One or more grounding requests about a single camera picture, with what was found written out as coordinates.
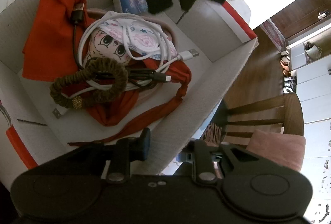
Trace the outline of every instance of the wooden door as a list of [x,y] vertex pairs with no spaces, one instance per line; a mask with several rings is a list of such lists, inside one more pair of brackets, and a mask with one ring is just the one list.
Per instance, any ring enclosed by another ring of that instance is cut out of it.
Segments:
[[308,27],[330,17],[318,19],[318,12],[331,11],[331,0],[295,0],[271,17],[285,39],[289,39]]

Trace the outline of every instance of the hair scrunchie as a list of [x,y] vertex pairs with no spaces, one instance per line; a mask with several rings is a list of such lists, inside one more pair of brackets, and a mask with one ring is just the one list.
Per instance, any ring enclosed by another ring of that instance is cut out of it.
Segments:
[[[111,73],[115,82],[108,90],[95,90],[89,97],[76,96],[72,99],[61,93],[63,87],[79,84],[94,79],[99,72]],[[90,60],[88,66],[73,75],[59,77],[50,86],[50,95],[54,102],[65,108],[83,109],[92,107],[98,103],[112,102],[125,90],[128,81],[128,73],[124,65],[110,58],[97,58]]]

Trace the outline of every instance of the usb connector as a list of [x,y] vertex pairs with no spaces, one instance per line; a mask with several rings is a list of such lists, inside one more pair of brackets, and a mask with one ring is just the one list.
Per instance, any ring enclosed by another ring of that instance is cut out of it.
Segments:
[[57,105],[56,108],[53,110],[53,115],[55,115],[55,117],[57,119],[59,119],[60,117],[62,117],[69,109],[62,107],[60,105]]
[[161,72],[150,73],[149,78],[152,79],[153,81],[158,81],[158,82],[171,82],[171,76],[168,76],[165,73],[161,73]]
[[84,4],[75,4],[70,16],[70,22],[77,25],[84,20]]
[[178,59],[182,61],[190,60],[196,56],[199,56],[199,52],[195,49],[186,50],[178,53]]

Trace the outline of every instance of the pink cushion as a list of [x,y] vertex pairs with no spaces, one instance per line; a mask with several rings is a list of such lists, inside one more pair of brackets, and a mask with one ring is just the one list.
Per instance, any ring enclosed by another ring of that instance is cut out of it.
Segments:
[[256,130],[247,150],[296,171],[302,167],[306,138]]

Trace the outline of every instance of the white cardboard box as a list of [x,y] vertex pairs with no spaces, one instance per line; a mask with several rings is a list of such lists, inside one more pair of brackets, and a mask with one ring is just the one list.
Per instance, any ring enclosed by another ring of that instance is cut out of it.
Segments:
[[[59,120],[56,119],[52,114],[56,105],[49,96],[50,83],[21,77],[24,60],[22,49],[32,27],[38,2],[16,0],[0,13],[0,100],[19,138],[37,164],[73,150],[75,147],[68,146],[67,142],[93,141],[116,134],[138,114],[167,102],[175,95],[178,84],[163,85],[152,98],[134,107],[113,127],[102,126],[85,111],[70,111]],[[111,4],[112,0],[87,0],[88,8],[109,9]],[[177,26],[165,13],[157,15],[175,31],[179,52],[196,49],[200,55],[186,62],[192,72],[192,81],[182,104],[170,115],[149,126],[152,130],[149,157],[144,163],[133,165],[135,173],[158,174],[172,161],[219,104],[258,45],[257,38],[242,43],[242,36],[238,37],[232,30],[236,27],[235,20],[229,25],[210,5],[203,4],[203,8],[205,10],[196,6],[187,14],[201,14],[198,17],[200,29],[195,27],[195,21],[189,19]],[[192,27],[195,29],[194,36],[190,33]],[[200,34],[198,40],[204,42],[194,43],[192,40],[196,39],[196,34]],[[10,160],[1,152],[0,161],[10,165]]]

